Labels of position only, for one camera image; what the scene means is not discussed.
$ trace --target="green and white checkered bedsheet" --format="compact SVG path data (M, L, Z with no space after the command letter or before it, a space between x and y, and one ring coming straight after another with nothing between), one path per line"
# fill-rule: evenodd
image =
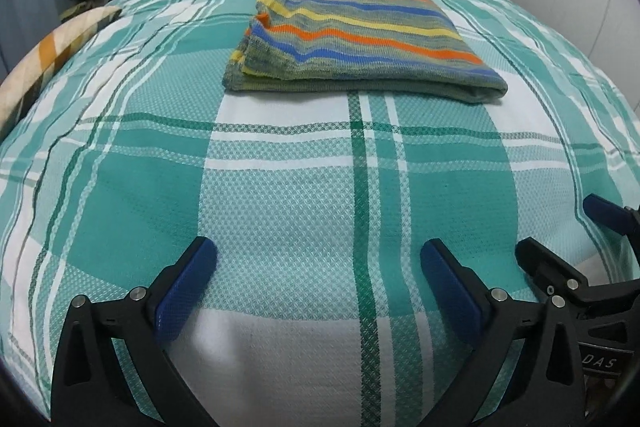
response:
M70 299L149 284L195 235L218 270L170 352L222 426L416 425L468 353L420 273L432 237L519 297L529 235L592 282L637 274L580 204L640 201L619 90L507 0L434 1L499 102L225 94L255 0L117 0L0 145L1 350L42 411Z

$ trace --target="silver screw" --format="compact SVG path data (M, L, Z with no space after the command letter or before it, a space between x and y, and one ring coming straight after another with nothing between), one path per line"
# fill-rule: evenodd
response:
M146 295L146 288L144 286L138 286L137 288L133 288L129 292L129 297L132 301L139 301L143 299Z
M551 302L556 308L564 308L564 299L559 295L554 295L551 297Z
M73 299L71 299L71 305L74 308L79 308L80 306L84 305L85 302L86 297L84 295L76 295Z
M498 302L506 301L509 294L502 288L494 288L491 290L491 296Z

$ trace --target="black object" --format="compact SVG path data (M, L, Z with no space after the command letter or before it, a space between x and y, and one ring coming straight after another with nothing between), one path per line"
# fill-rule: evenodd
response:
M217 427L162 344L174 340L216 267L215 245L197 237L149 288L116 301L74 297L60 334L51 386L54 427ZM141 413L111 339L123 339L164 423Z
M640 257L640 214L594 194L585 213L626 235ZM438 305L474 351L420 427L622 427L640 417L640 280L590 287L584 275L533 238L518 265L548 297L542 304L489 291L439 239L420 253ZM525 339L511 381L491 415L473 422L513 339ZM615 391L585 417L584 375L615 378Z

